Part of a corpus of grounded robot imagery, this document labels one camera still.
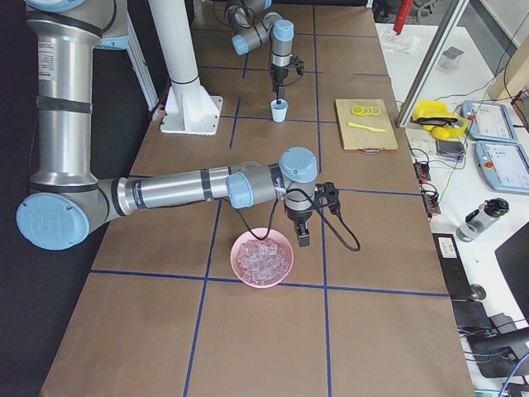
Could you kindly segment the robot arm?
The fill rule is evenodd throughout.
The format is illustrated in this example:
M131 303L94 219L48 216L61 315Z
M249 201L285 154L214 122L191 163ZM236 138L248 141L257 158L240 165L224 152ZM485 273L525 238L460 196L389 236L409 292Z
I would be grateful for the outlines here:
M284 201L299 246L310 243L307 220L316 205L317 160L308 149L286 150L279 163L202 169L160 177L98 180L91 172L93 50L123 50L132 28L127 1L25 1L26 22L38 52L39 167L30 194L17 209L17 226L35 246L64 250L90 232L137 210L179 207L229 198L237 210L271 200ZM228 1L225 18L238 55L270 44L269 71L276 100L274 121L284 120L288 104L282 82L295 66L294 24L276 12L257 25L250 11L271 1ZM184 1L149 1L169 72L169 92L161 131L214 136L223 98L201 85Z
M294 24L277 12L268 12L261 22L250 19L272 6L271 1L227 1L224 20L233 30L231 43L238 55L247 55L264 45L269 45L269 73L276 103L283 105L288 86L285 79L290 70L298 76L304 73L303 62L292 52Z

